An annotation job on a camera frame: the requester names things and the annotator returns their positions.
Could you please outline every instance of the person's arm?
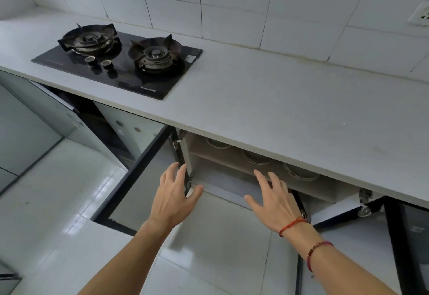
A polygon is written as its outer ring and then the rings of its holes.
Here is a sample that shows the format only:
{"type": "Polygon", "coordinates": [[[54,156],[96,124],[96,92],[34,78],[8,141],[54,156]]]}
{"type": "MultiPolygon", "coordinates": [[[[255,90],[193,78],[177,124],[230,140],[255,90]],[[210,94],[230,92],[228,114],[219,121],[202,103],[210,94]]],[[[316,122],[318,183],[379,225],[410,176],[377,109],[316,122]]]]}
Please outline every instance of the person's arm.
{"type": "Polygon", "coordinates": [[[78,295],[138,295],[149,269],[172,228],[189,216],[202,194],[197,186],[188,198],[184,194],[186,165],[174,172],[173,163],[161,175],[149,219],[134,238],[110,260],[78,295]]]}
{"type": "MultiPolygon", "coordinates": [[[[278,233],[287,224],[301,216],[297,202],[288,193],[286,183],[280,181],[272,172],[272,189],[266,178],[255,170],[256,178],[262,190],[263,206],[250,196],[244,199],[255,212],[258,219],[273,232],[278,233]]],[[[308,251],[323,238],[306,222],[299,222],[282,233],[304,260],[308,251]]],[[[361,266],[347,258],[330,245],[322,245],[314,250],[310,257],[311,268],[317,280],[329,295],[395,295],[386,284],[367,272],[361,266]]]]}

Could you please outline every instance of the gas stove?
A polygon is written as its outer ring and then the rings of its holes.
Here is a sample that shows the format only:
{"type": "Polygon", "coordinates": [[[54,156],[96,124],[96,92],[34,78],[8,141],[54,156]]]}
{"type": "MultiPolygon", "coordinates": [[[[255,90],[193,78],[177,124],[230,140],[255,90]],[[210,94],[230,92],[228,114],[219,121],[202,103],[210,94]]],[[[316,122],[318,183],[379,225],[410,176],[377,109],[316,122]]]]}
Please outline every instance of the gas stove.
{"type": "Polygon", "coordinates": [[[78,25],[58,43],[31,61],[158,100],[202,53],[171,34],[144,38],[117,32],[113,24],[78,25]]]}

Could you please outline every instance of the red string bracelet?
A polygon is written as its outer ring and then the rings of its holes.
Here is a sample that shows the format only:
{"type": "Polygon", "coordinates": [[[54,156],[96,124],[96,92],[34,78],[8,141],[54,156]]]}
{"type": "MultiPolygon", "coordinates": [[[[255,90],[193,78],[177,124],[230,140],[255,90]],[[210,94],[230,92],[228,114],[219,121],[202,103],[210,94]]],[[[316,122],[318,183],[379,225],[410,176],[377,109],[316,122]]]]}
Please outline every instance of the red string bracelet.
{"type": "Polygon", "coordinates": [[[282,233],[286,230],[286,229],[288,229],[288,228],[290,228],[290,227],[292,227],[292,226],[294,226],[295,224],[297,224],[297,223],[299,223],[299,222],[307,222],[307,220],[304,218],[304,217],[298,217],[296,220],[294,220],[293,222],[291,222],[291,223],[289,223],[289,224],[287,224],[285,227],[283,227],[281,230],[280,230],[280,232],[278,233],[279,235],[280,235],[280,237],[282,238],[283,237],[283,235],[282,235],[282,233]]]}
{"type": "Polygon", "coordinates": [[[310,271],[310,272],[313,272],[312,270],[311,270],[311,265],[310,265],[310,257],[311,257],[311,255],[313,254],[313,252],[314,252],[314,250],[315,249],[317,249],[318,247],[320,247],[321,245],[325,245],[325,244],[329,244],[329,245],[332,245],[332,246],[334,246],[331,242],[329,242],[329,241],[322,241],[322,242],[318,242],[318,243],[316,243],[316,244],[314,244],[313,245],[313,247],[310,249],[310,251],[308,251],[308,255],[307,255],[307,267],[308,267],[308,270],[310,271]]]}

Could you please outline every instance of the forearm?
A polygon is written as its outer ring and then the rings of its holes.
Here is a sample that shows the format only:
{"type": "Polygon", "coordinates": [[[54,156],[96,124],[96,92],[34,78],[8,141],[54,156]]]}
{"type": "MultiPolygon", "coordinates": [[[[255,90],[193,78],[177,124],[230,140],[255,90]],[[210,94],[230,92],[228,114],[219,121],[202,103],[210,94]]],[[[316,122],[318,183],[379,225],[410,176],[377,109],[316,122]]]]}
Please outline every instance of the forearm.
{"type": "Polygon", "coordinates": [[[78,295],[138,295],[170,230],[146,221],[78,295]]]}
{"type": "MultiPolygon", "coordinates": [[[[286,230],[283,236],[304,260],[307,259],[308,250],[317,242],[323,241],[313,226],[306,223],[296,224],[289,231],[286,230]]],[[[330,245],[315,249],[311,256],[311,268],[329,295],[395,294],[383,282],[330,245]]]]}

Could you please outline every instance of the white countertop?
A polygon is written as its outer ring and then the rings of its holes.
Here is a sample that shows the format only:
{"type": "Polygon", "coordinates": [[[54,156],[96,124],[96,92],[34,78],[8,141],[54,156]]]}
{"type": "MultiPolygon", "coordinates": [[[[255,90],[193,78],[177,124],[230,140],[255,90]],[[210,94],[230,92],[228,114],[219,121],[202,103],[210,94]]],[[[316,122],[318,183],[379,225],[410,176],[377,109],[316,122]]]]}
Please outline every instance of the white countertop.
{"type": "Polygon", "coordinates": [[[42,8],[0,21],[0,69],[429,207],[429,84],[177,34],[204,51],[163,101],[30,61],[101,22],[42,8]]]}

